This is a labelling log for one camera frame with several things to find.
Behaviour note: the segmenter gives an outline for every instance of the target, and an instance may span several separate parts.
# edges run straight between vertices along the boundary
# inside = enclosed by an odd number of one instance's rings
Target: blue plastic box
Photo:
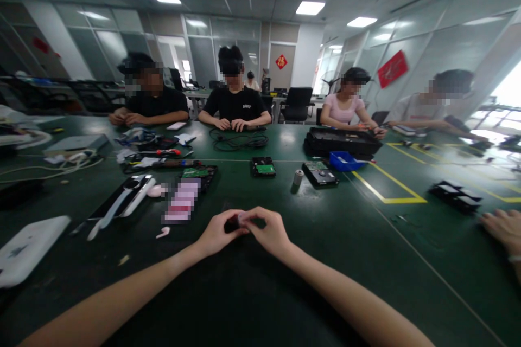
[[[356,171],[364,166],[365,162],[357,161],[349,152],[329,152],[329,163],[339,172]]]

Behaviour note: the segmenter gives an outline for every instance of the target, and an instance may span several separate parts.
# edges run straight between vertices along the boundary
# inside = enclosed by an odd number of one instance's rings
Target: person
[[[182,92],[168,88],[161,68],[145,53],[129,52],[118,70],[130,75],[141,86],[125,107],[109,115],[113,125],[158,125],[186,121],[188,104]]]
[[[505,247],[521,284],[521,213],[496,210],[494,214],[484,213],[480,222]]]
[[[240,218],[240,227],[226,234],[224,225],[232,218]],[[254,223],[256,219],[264,220],[263,229]],[[386,302],[293,244],[281,215],[261,207],[228,210],[214,216],[195,243],[88,297],[35,331],[20,346],[101,345],[182,272],[249,232],[269,253],[315,288],[369,345],[434,346]]]
[[[244,88],[243,55],[237,46],[219,49],[219,67],[228,88],[216,88],[208,97],[199,120],[221,130],[241,132],[245,126],[271,123],[261,96],[250,88]],[[219,119],[214,114],[219,111]]]
[[[257,91],[257,92],[261,91],[261,88],[259,87],[259,84],[255,80],[255,75],[253,74],[252,71],[248,72],[248,80],[245,83],[245,85],[247,88],[251,88],[254,91]]]
[[[368,131],[373,129],[378,139],[385,137],[387,130],[382,129],[371,119],[365,109],[364,101],[356,95],[363,84],[367,84],[371,77],[362,68],[350,68],[341,78],[340,90],[327,95],[320,115],[320,123],[342,130]],[[354,114],[361,120],[360,125],[351,125]]]
[[[411,128],[428,127],[458,137],[488,141],[485,137],[462,131],[444,120],[447,117],[443,99],[461,98],[471,90],[472,72],[462,69],[447,70],[434,76],[427,92],[416,93],[398,101],[386,118],[390,126]]]

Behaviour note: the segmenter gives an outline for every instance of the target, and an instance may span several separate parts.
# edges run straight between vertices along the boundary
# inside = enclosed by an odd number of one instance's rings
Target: hand
[[[150,125],[150,118],[144,117],[141,114],[130,113],[125,117],[125,123],[127,126],[130,126],[134,123],[142,123],[144,125]]]
[[[226,118],[219,119],[215,123],[215,127],[221,129],[222,131],[228,130],[230,128],[230,121]]]
[[[382,129],[380,127],[374,128],[374,137],[376,139],[384,139],[385,135],[387,134],[387,129]]]
[[[242,212],[242,210],[227,210],[224,213],[213,216],[201,237],[195,242],[195,246],[201,251],[204,257],[216,254],[237,237],[250,232],[245,228],[236,229],[232,233],[224,232],[224,224],[226,221]]]
[[[112,113],[109,115],[109,121],[114,126],[121,126],[125,123],[125,116],[121,114]]]
[[[244,126],[249,126],[250,123],[248,121],[245,121],[244,119],[234,119],[232,121],[232,130],[235,130],[237,132],[241,132],[244,128]]]
[[[494,215],[484,213],[481,223],[500,241],[511,255],[521,255],[521,213],[516,210],[496,210]]]
[[[254,219],[264,220],[266,226],[260,229],[251,221]],[[291,241],[289,241],[279,213],[256,207],[242,213],[239,223],[253,233],[265,250],[279,259],[291,248]]]

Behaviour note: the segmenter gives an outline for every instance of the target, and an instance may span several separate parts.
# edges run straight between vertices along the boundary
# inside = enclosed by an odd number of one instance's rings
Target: white router
[[[29,276],[71,219],[54,217],[25,226],[0,249],[0,287],[16,286]]]

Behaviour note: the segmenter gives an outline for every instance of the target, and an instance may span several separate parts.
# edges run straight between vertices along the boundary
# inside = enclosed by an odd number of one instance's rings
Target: red decoration
[[[49,53],[49,45],[43,42],[40,38],[33,38],[33,45],[36,49],[40,49],[45,54]]]
[[[397,80],[401,75],[409,71],[407,60],[403,51],[399,51],[386,62],[382,68],[378,69],[378,78],[380,79],[380,86],[387,87],[390,83]]]
[[[278,68],[282,70],[282,68],[288,64],[288,60],[286,60],[286,57],[281,54],[281,56],[275,60],[275,63],[277,64]]]

